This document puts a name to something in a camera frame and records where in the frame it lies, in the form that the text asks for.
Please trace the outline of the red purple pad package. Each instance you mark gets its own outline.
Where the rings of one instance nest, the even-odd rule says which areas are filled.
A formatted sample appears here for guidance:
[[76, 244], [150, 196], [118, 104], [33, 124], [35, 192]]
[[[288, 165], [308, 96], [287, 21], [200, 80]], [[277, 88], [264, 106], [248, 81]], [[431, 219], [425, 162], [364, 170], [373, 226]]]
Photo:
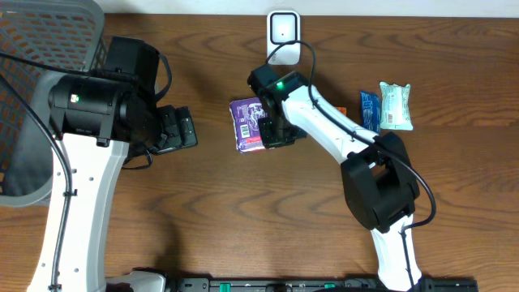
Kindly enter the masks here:
[[259, 120], [267, 114], [258, 97], [231, 101], [229, 111], [234, 123], [236, 149], [240, 153], [264, 150]]

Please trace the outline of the orange Kleenex tissue pack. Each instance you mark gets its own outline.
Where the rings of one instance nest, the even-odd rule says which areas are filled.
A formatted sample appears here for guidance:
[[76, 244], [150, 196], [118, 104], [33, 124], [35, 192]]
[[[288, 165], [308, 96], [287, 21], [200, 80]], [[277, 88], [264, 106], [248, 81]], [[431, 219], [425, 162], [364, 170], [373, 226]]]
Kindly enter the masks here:
[[347, 111], [346, 111], [346, 108], [345, 107], [337, 107], [337, 110], [339, 112], [341, 112], [343, 115], [347, 115]]

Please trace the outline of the blue Oreo cookie pack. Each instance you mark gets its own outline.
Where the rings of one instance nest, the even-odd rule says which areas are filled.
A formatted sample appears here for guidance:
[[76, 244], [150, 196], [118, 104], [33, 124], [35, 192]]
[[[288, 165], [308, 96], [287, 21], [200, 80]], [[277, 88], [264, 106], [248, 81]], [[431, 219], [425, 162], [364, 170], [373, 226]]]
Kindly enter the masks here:
[[380, 134], [381, 105], [377, 94], [360, 92], [362, 126], [367, 130]]

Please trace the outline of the teal wipes packet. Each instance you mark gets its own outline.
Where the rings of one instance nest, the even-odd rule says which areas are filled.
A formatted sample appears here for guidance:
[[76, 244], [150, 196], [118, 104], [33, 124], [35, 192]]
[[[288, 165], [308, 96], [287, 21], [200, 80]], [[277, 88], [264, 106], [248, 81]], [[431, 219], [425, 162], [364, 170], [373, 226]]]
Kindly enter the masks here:
[[381, 124], [385, 130], [412, 131], [414, 126], [410, 118], [411, 86], [400, 86], [380, 82], [382, 93]]

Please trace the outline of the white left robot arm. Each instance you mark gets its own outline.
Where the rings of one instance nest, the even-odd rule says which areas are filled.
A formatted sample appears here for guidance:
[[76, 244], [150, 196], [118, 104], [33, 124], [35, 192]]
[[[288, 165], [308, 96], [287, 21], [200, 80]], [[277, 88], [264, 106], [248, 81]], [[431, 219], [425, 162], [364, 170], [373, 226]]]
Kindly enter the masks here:
[[116, 36], [104, 66], [68, 73], [48, 91], [54, 172], [45, 236], [31, 291], [169, 291], [153, 268], [105, 275], [105, 244], [120, 172], [135, 157], [197, 145], [188, 108], [160, 105], [166, 57]]

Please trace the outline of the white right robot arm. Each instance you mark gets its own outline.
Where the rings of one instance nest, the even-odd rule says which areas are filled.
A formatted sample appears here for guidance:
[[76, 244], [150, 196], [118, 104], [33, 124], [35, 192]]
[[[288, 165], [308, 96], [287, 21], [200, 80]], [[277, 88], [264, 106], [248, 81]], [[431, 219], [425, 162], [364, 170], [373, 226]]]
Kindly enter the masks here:
[[413, 239], [401, 232], [413, 222], [419, 189], [403, 141], [394, 133], [378, 135], [360, 127], [296, 71], [280, 77], [264, 64], [247, 83], [267, 113], [259, 120], [264, 147], [280, 148], [311, 136], [341, 167], [346, 204], [371, 232], [382, 284], [394, 291], [417, 287], [422, 273]]

